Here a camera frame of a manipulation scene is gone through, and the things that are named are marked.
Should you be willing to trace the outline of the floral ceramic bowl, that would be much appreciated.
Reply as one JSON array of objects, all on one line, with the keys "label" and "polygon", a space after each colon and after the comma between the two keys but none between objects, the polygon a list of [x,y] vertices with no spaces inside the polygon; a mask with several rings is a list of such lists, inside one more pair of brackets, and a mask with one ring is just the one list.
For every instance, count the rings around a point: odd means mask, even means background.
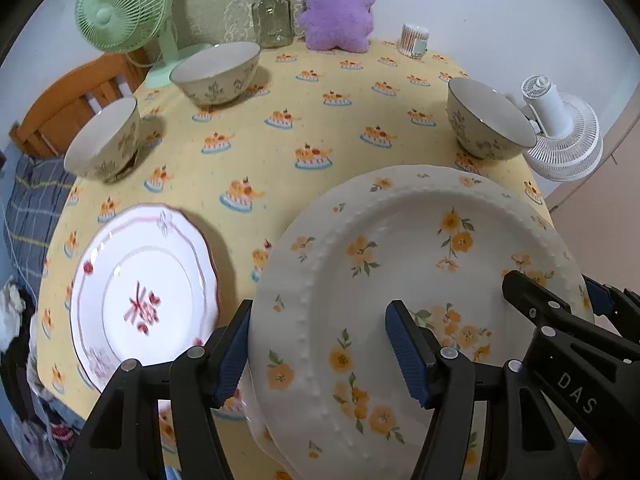
[{"label": "floral ceramic bowl", "polygon": [[76,177],[107,182],[137,153],[140,144],[138,100],[125,96],[95,114],[70,142],[64,169]]},{"label": "floral ceramic bowl", "polygon": [[217,44],[178,63],[169,80],[199,108],[224,105],[248,88],[261,53],[256,42]]},{"label": "floral ceramic bowl", "polygon": [[458,142],[477,158],[509,160],[536,145],[536,133],[525,115],[477,80],[448,81],[447,113]]}]

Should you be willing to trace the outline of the white clip fan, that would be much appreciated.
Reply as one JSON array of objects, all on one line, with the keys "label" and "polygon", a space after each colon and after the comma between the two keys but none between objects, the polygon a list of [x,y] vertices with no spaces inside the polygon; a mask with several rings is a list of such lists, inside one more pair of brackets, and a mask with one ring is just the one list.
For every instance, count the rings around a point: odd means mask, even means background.
[{"label": "white clip fan", "polygon": [[544,75],[529,76],[521,92],[538,128],[537,141],[525,153],[529,166],[553,182],[572,182],[597,169],[603,154],[600,124],[582,98],[561,92]]}]

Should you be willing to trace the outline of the purple plush toy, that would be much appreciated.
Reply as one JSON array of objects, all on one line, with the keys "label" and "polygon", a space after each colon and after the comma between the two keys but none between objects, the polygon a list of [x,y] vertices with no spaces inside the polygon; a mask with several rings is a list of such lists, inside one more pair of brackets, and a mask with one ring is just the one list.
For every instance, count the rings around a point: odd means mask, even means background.
[{"label": "purple plush toy", "polygon": [[369,50],[373,32],[371,8],[375,0],[304,0],[305,11],[297,25],[309,50],[340,49],[363,53]]}]

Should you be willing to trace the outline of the glass jar dark lid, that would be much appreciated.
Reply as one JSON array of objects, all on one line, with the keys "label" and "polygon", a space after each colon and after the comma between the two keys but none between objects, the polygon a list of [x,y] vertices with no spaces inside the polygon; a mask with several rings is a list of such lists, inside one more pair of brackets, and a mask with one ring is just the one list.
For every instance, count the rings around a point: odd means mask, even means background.
[{"label": "glass jar dark lid", "polygon": [[291,0],[253,0],[252,19],[256,40],[263,49],[293,43]]}]

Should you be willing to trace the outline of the scalloped yellow floral plate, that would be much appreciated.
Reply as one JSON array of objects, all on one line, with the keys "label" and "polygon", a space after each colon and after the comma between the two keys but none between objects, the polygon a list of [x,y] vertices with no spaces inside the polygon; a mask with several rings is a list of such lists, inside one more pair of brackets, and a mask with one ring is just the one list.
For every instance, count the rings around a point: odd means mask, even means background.
[{"label": "scalloped yellow floral plate", "polygon": [[[250,430],[250,434],[258,448],[275,460],[279,464],[279,468],[289,474],[292,479],[300,479],[297,470],[288,462],[271,437],[264,414],[262,414],[256,399],[252,375],[248,366],[243,370],[239,382],[239,390],[242,396],[242,405],[248,430]],[[484,437],[484,430],[480,426],[485,422],[485,415],[486,406],[481,403],[474,412],[468,456],[466,456],[462,474],[463,479],[476,479],[480,470],[480,453],[483,451],[482,437]]]}]

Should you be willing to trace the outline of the large yellow floral plate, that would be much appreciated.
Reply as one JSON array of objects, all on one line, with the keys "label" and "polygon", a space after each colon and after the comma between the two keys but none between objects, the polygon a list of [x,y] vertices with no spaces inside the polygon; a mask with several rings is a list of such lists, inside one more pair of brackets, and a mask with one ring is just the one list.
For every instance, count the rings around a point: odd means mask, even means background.
[{"label": "large yellow floral plate", "polygon": [[521,359],[533,327],[502,296],[512,270],[592,319],[559,234],[491,180],[396,166],[332,188],[274,245],[250,312],[269,452],[296,479],[408,478],[432,415],[408,393],[385,309],[402,301],[473,362]]}]

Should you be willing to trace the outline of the yellow patterned tablecloth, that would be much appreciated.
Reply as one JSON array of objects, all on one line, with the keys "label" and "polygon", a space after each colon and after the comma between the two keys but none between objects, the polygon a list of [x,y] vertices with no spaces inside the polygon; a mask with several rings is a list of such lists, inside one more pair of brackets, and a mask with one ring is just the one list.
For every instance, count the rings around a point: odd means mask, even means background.
[{"label": "yellow patterned tablecloth", "polygon": [[[416,61],[389,44],[358,54],[296,42],[262,52],[248,88],[216,110],[200,110],[173,85],[139,89],[137,153],[111,181],[76,180],[49,245],[38,299],[43,385],[80,416],[96,404],[102,390],[81,374],[73,347],[70,295],[96,232],[133,206],[165,205],[201,232],[218,283],[215,328],[241,301],[254,304],[274,245],[302,212],[373,171],[435,166],[479,176],[551,224],[523,157],[480,160],[458,142],[447,96],[459,77],[465,72],[440,54]],[[246,419],[224,422],[221,440],[237,477],[292,479],[258,448]]]}]

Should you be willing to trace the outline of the grey plaid pillow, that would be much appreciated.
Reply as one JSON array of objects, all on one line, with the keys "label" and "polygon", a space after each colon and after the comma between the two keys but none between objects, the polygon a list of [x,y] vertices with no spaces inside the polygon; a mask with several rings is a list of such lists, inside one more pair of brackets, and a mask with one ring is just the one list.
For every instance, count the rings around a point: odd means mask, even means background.
[{"label": "grey plaid pillow", "polygon": [[23,154],[12,177],[13,188],[3,206],[4,241],[17,283],[37,302],[50,241],[76,177],[64,169],[64,158]]}]

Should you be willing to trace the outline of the green desk fan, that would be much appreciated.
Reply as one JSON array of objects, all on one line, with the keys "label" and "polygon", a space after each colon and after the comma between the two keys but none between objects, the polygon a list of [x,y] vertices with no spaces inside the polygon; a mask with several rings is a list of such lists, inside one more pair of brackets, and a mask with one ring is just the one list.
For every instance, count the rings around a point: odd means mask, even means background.
[{"label": "green desk fan", "polygon": [[191,55],[209,47],[194,44],[180,49],[174,0],[76,0],[75,23],[81,36],[104,53],[128,54],[155,41],[160,57],[150,65],[145,85],[157,89],[170,84],[169,74]]}]

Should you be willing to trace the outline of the pile of clothes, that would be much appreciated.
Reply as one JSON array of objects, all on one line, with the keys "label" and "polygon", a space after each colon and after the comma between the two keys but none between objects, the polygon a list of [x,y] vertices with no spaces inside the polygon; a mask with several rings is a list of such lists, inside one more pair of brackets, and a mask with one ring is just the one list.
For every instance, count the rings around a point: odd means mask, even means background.
[{"label": "pile of clothes", "polygon": [[26,290],[1,287],[1,385],[9,438],[40,479],[61,479],[85,419],[44,388],[37,374],[35,307]]}]

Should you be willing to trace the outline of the cotton swab container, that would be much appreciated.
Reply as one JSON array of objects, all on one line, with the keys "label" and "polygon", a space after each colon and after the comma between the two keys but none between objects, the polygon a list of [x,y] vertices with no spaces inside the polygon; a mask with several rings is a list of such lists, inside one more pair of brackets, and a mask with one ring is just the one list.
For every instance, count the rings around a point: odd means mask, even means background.
[{"label": "cotton swab container", "polygon": [[402,25],[397,50],[408,58],[423,58],[427,51],[430,31],[427,27],[405,23]]}]

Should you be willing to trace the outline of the red pattern white plate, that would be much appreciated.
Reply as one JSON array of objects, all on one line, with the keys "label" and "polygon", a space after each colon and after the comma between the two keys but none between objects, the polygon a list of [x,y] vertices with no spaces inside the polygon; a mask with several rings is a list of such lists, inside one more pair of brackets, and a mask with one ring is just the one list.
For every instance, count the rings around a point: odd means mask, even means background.
[{"label": "red pattern white plate", "polygon": [[80,257],[70,331],[81,374],[103,390],[122,362],[173,361],[213,333],[215,265],[201,232],[165,205],[116,214]]}]

